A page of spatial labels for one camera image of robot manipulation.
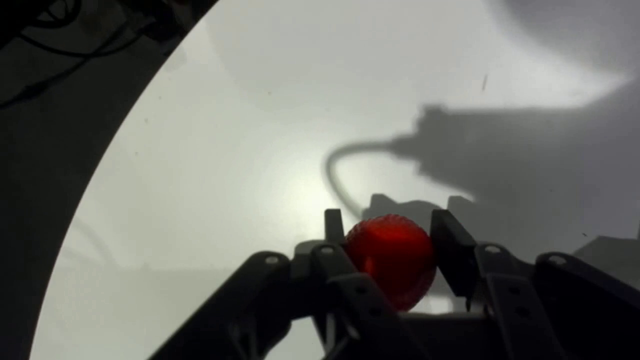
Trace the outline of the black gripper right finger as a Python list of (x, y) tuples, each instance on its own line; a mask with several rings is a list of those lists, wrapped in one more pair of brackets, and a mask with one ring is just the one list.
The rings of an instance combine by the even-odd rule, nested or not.
[(520, 261), (434, 210), (436, 266), (465, 300), (458, 349), (471, 360), (640, 360), (640, 293), (563, 253)]

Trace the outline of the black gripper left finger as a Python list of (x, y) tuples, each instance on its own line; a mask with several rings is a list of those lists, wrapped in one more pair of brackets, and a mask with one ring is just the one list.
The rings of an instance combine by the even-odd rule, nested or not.
[(341, 213), (323, 213), (323, 236), (292, 257), (248, 257), (173, 331), (150, 360), (265, 360), (307, 319), (321, 360), (428, 360), (428, 351), (376, 282), (345, 253)]

